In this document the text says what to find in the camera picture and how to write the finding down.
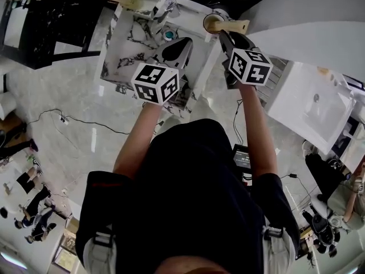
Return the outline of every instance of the device screen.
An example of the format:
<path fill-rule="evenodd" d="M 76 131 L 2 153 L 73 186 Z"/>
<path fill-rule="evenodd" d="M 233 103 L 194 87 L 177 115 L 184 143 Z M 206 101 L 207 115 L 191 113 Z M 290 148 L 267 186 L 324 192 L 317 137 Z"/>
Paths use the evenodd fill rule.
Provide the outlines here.
<path fill-rule="evenodd" d="M 237 150 L 234 155 L 234 162 L 239 167 L 251 168 L 250 158 L 247 152 Z"/>

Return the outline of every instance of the gray tile floor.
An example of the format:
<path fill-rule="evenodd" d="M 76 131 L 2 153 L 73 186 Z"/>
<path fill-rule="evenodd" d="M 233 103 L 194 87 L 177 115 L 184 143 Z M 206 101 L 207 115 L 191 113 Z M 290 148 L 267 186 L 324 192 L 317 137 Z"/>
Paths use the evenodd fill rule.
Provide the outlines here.
<path fill-rule="evenodd" d="M 94 33 L 92 49 L 100 49 L 112 12 L 106 10 L 99 19 Z M 72 46 L 57 46 L 57 52 L 75 49 Z M 98 58 L 79 58 L 55 62 L 52 66 L 31 70 L 19 66 L 9 74 L 8 87 L 18 101 L 17 114 L 26 122 L 38 119 L 41 112 L 58 108 L 64 115 L 108 125 L 116 131 L 129 132 L 141 110 L 141 102 L 114 91 L 110 83 L 96 76 Z M 232 145 L 238 143 L 233 130 L 233 118 L 237 109 L 238 91 L 228 91 L 224 82 L 224 70 L 217 62 L 202 93 L 192 119 L 204 116 L 216 117 L 224 127 Z M 210 108 L 204 107 L 208 102 Z M 276 122 L 267 118 L 274 139 L 279 175 L 295 173 L 306 189 L 319 192 L 315 181 L 305 165 L 301 144 L 303 139 Z M 236 118 L 236 126 L 246 144 L 244 112 L 242 106 Z M 111 171 L 117 153 L 126 136 L 94 124 L 85 124 L 70 119 L 68 125 L 59 120 L 59 113 L 48 112 L 40 121 L 30 125 L 28 133 L 35 139 L 38 159 L 43 168 L 43 180 L 50 187 L 53 200 L 65 215 L 70 214 L 66 195 L 76 186 L 80 177 L 93 170 Z M 92 134 L 96 134 L 95 149 Z M 288 177 L 283 180 L 284 192 L 299 225 L 305 224 L 300 210 L 309 198 L 298 180 Z"/>

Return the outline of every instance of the marble sink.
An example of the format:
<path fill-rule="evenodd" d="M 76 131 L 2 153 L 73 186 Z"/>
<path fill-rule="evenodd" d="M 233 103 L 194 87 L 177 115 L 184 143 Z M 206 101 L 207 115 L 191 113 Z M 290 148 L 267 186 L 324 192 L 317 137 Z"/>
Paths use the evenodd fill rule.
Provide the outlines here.
<path fill-rule="evenodd" d="M 188 120 L 201 90 L 221 52 L 219 40 L 215 37 L 206 42 L 206 31 L 202 26 L 204 17 L 213 10 L 189 0 L 177 0 L 181 14 L 168 18 L 163 30 L 151 34 L 151 11 L 158 0 L 143 0 L 138 11 L 117 7 L 103 46 L 97 74 L 100 79 L 115 84 L 115 90 L 122 95 L 136 98 L 130 83 L 140 62 L 145 62 L 155 50 L 166 41 L 162 33 L 172 29 L 179 38 L 190 37 L 193 51 L 180 80 L 180 90 L 164 108 L 171 114 Z"/>

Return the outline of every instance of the wooden brush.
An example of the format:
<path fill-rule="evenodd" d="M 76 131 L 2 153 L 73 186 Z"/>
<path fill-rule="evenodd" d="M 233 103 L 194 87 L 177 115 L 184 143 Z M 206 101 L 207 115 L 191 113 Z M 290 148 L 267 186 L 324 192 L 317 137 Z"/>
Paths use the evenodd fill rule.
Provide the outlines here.
<path fill-rule="evenodd" d="M 221 30 L 234 31 L 239 34 L 246 34 L 250 21 L 212 21 L 207 29 L 210 33 L 218 34 Z"/>

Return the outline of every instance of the sink basin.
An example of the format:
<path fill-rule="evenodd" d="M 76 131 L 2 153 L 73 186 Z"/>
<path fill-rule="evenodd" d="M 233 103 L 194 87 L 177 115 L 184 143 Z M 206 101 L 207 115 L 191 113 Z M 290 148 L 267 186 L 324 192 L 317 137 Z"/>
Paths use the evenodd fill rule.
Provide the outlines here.
<path fill-rule="evenodd" d="M 199 12 L 192 10 L 205 6 L 188 0 L 178 0 L 180 16 L 168 18 L 162 31 L 152 35 L 150 13 L 157 1 L 143 0 L 143 7 L 138 11 L 126 10 L 120 5 L 117 7 L 100 55 L 99 65 L 102 66 L 99 68 L 99 78 L 115 84 L 117 92 L 135 98 L 130 80 L 138 64 L 147 61 L 166 42 L 163 39 L 165 30 L 174 30 L 179 38 L 189 37 L 193 40 L 193 51 L 185 75 L 180 80 L 180 90 L 166 102 L 164 108 L 188 119 L 221 52 L 221 46 L 217 38 L 206 42 L 206 32 L 202 26 L 206 14 L 201 9 Z M 212 12 L 208 7 L 203 10 Z"/>
<path fill-rule="evenodd" d="M 289 62 L 265 110 L 328 154 L 355 103 L 342 74 Z"/>

